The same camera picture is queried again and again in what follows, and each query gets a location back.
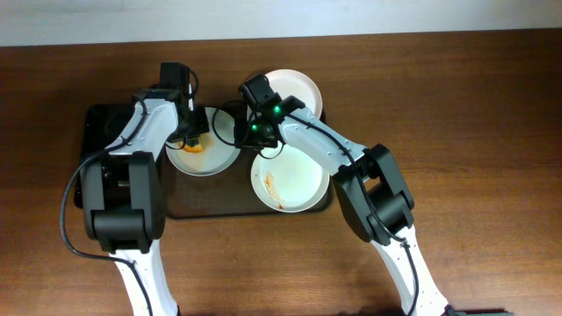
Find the white plate top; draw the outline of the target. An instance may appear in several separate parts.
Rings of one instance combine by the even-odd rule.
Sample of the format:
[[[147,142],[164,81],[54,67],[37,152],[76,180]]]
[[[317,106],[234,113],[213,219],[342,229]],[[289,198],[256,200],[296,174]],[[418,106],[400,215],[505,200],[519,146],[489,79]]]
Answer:
[[[321,92],[315,82],[306,74],[293,69],[277,69],[264,74],[270,87],[282,99],[294,96],[318,119],[322,114]]]

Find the white plate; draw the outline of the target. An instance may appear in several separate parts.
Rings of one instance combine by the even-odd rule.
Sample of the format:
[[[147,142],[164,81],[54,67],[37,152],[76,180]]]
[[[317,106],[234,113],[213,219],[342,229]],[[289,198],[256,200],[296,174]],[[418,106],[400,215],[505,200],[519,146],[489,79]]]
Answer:
[[[318,119],[322,114],[321,92],[315,82],[306,74],[293,69],[277,69],[264,74],[270,87],[282,99],[294,96]]]
[[[219,110],[214,120],[215,129],[220,137],[233,142],[234,118],[225,111]],[[166,154],[174,167],[191,176],[211,176],[227,169],[238,157],[241,150],[220,141],[213,129],[201,136],[203,150],[197,153],[184,149],[165,148]]]
[[[250,180],[256,196],[277,212],[311,209],[328,191],[329,173],[288,145],[265,148],[254,159]]]

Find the green and yellow sponge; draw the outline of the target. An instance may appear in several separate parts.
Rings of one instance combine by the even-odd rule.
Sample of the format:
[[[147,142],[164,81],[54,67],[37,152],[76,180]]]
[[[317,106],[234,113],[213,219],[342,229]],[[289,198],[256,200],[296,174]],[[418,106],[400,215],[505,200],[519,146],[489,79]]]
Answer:
[[[203,142],[199,137],[187,138],[182,146],[183,151],[188,153],[202,153],[204,151]]]

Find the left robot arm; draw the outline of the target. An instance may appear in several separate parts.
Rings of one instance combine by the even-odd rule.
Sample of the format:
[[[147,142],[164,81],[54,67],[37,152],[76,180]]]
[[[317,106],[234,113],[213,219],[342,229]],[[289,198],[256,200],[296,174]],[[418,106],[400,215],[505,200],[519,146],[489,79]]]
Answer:
[[[89,154],[80,182],[84,225],[99,261],[113,262],[133,313],[178,315],[167,284],[161,242],[166,203],[157,163],[162,150],[196,147],[209,125],[194,103],[198,78],[180,62],[164,62],[158,83],[133,95],[133,114],[109,145]]]

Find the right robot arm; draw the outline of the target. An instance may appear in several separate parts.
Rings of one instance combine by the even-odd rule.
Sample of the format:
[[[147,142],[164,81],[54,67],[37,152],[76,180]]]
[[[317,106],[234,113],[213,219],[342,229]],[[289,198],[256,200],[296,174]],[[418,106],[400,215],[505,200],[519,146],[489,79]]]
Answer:
[[[240,85],[251,110],[236,122],[236,147],[294,147],[332,178],[350,229],[382,257],[406,315],[441,316],[453,310],[438,290],[416,240],[413,196],[390,150],[346,139],[294,96],[281,97],[262,74]]]

